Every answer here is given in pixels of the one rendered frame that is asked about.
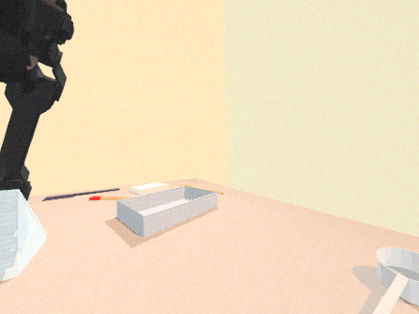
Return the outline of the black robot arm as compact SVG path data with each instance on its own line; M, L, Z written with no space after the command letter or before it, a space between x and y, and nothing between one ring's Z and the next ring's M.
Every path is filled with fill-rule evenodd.
M0 149L0 191L20 189L26 202L32 187L24 162L39 116L59 101L67 82L57 45L74 32L66 0L0 0L0 83L13 109Z

